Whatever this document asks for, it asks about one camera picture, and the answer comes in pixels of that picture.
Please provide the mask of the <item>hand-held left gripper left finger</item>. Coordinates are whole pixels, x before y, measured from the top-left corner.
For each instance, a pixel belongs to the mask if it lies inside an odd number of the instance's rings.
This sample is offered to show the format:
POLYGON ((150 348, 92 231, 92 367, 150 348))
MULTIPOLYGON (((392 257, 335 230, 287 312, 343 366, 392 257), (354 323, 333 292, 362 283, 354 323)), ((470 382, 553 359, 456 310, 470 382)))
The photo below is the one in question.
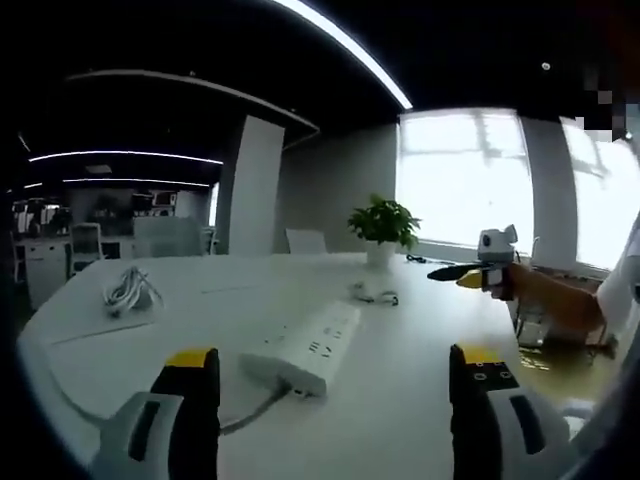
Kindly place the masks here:
POLYGON ((170 357, 148 391, 100 428, 94 479, 215 479, 220 436, 218 350, 170 357))

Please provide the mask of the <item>person's right hand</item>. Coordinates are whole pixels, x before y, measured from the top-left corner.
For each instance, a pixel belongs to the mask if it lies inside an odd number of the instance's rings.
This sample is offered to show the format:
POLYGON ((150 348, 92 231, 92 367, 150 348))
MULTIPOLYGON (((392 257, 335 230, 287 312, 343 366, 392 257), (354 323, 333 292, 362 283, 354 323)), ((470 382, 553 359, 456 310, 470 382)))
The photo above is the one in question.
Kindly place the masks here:
POLYGON ((517 299, 525 290, 532 270, 523 264, 511 263, 502 269, 502 283, 497 298, 502 301, 517 299))

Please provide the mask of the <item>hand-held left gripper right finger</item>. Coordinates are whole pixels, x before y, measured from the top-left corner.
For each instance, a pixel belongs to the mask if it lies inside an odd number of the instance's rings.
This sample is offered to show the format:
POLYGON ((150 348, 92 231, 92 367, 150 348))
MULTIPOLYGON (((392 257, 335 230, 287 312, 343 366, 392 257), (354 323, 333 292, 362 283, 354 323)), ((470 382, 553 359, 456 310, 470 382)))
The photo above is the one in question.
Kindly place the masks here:
POLYGON ((560 479, 575 462, 566 420, 495 352, 449 352, 455 479, 560 479))

